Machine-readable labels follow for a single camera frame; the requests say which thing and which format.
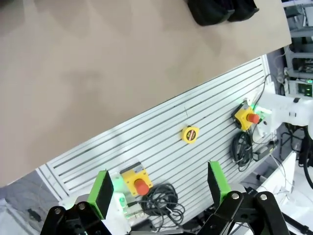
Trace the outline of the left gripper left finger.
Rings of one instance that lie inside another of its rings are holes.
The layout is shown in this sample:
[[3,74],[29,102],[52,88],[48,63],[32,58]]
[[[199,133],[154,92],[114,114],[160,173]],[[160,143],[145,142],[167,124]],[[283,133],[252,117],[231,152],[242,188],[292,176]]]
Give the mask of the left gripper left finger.
[[41,234],[110,235],[102,221],[108,213],[113,190],[108,171],[100,171],[87,200],[75,203],[70,209],[54,206],[49,210]]

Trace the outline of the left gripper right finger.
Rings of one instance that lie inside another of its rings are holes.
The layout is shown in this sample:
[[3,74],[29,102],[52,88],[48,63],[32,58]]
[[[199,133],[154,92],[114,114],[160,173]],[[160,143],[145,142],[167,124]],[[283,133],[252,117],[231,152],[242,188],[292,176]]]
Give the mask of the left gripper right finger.
[[289,235],[274,195],[232,190],[218,161],[208,162],[207,182],[216,207],[199,235],[228,235],[236,223],[246,223],[254,235]]

